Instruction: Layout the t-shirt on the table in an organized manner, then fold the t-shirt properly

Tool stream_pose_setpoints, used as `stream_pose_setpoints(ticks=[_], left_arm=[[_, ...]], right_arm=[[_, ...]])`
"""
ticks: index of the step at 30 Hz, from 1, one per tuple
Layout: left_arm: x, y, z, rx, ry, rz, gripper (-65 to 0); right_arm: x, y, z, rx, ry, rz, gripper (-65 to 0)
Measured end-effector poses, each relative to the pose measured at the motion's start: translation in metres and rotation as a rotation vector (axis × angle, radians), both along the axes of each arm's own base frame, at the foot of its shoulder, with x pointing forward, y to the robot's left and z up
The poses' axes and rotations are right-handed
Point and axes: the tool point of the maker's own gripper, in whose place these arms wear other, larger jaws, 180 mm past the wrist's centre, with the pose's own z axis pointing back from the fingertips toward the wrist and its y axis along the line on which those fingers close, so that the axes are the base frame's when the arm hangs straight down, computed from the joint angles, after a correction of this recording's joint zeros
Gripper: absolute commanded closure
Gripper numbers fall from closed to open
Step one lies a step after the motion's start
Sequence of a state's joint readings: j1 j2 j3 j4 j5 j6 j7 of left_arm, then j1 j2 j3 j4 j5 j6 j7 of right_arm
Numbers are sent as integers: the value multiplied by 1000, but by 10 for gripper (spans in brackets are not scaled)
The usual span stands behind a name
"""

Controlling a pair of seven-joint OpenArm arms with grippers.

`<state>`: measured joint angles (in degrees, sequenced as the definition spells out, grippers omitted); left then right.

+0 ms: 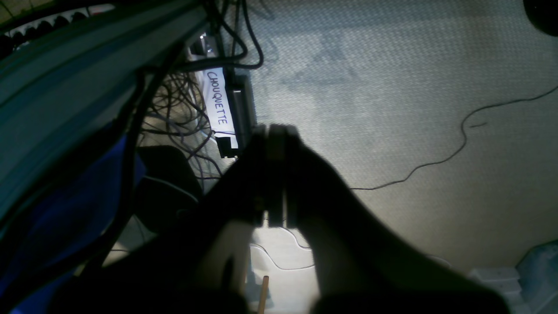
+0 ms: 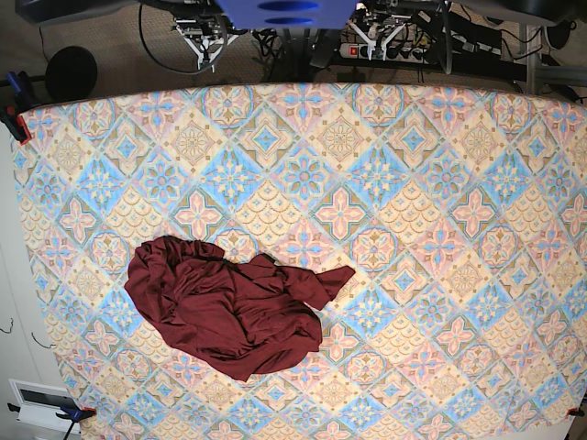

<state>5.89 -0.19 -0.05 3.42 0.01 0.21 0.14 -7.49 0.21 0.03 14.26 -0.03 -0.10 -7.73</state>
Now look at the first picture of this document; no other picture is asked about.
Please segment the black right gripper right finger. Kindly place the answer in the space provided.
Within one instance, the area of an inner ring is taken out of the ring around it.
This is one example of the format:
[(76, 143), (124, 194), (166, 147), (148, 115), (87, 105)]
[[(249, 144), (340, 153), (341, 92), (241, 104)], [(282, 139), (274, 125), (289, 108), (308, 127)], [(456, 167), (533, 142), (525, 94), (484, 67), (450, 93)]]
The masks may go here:
[(294, 126), (269, 128), (269, 224), (309, 243), (313, 314), (507, 314), (503, 298), (393, 234)]

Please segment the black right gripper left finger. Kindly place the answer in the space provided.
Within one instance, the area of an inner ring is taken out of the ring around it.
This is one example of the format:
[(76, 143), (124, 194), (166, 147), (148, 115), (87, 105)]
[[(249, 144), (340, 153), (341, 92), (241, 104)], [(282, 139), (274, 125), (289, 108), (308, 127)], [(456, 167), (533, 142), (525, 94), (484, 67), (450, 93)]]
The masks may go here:
[(227, 314), (248, 310), (249, 241), (262, 214), (248, 166), (263, 148), (254, 129), (243, 155), (170, 230), (96, 274), (62, 286), (50, 314)]

